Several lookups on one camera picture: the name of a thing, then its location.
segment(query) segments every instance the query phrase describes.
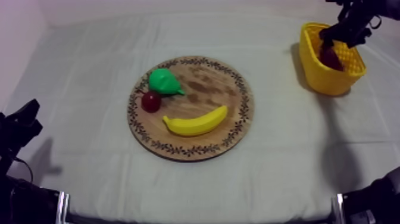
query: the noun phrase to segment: yellow banana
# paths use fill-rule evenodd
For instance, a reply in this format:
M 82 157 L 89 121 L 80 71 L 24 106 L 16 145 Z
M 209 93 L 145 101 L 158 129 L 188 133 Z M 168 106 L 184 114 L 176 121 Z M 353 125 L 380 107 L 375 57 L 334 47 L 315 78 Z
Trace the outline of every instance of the yellow banana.
M 184 136 L 202 135 L 212 131 L 226 117 L 228 113 L 227 106 L 221 106 L 206 115 L 194 119 L 169 119 L 162 117 L 170 131 Z

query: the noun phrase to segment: plastic basket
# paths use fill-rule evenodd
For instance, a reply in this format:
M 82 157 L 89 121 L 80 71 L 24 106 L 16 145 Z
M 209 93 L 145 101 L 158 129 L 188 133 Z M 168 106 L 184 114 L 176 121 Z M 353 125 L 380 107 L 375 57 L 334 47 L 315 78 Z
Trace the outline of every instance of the plastic basket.
M 338 71 L 325 66 L 318 59 L 322 40 L 319 32 L 329 25 L 321 23 L 306 23 L 300 36 L 299 53 L 303 64 L 305 77 L 315 91 L 327 95 L 340 95 L 350 90 L 350 87 L 363 75 L 365 64 L 357 49 L 349 49 L 343 42 L 334 41 L 333 50 L 344 66 L 344 71 Z

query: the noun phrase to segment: wooden plate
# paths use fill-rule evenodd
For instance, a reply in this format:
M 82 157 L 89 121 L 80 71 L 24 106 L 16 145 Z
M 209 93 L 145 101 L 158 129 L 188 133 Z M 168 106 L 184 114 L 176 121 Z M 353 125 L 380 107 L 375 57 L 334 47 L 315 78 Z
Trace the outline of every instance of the wooden plate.
M 164 97 L 160 110 L 145 112 L 140 104 L 148 91 L 148 77 L 155 69 L 169 69 L 179 80 L 185 95 Z M 184 137 L 170 132 L 163 122 L 169 118 L 191 119 L 221 105 L 228 115 L 209 133 Z M 233 68 L 206 57 L 180 57 L 150 69 L 132 90 L 128 123 L 136 139 L 150 152 L 174 161 L 201 161 L 234 147 L 247 133 L 254 112 L 253 95 L 246 80 Z

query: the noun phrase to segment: table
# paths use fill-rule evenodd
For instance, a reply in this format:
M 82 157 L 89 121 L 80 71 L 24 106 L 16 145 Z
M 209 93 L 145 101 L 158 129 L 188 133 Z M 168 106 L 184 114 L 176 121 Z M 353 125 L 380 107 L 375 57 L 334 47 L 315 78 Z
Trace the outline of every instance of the table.
M 43 131 L 19 154 L 35 183 L 70 193 L 72 212 L 107 220 L 327 216 L 332 195 L 363 188 L 399 164 L 400 44 L 392 29 L 378 30 L 358 48 L 366 76 L 345 96 L 318 95 L 298 57 L 301 25 L 333 23 L 340 9 L 315 13 L 325 3 L 303 3 L 208 3 L 208 11 L 142 12 L 49 31 L 6 109 L 9 114 L 32 98 L 41 104 Z M 255 99 L 244 139 L 201 163 L 149 153 L 126 120 L 136 80 L 184 55 L 230 64 Z M 10 174 L 29 175 L 17 164 Z

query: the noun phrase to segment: green pear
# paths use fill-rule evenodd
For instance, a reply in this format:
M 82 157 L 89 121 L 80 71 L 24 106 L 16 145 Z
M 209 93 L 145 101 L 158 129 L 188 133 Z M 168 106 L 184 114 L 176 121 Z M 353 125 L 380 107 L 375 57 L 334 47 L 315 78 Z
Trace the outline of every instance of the green pear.
M 168 69 L 156 69 L 149 77 L 149 89 L 159 94 L 182 94 L 180 83 Z

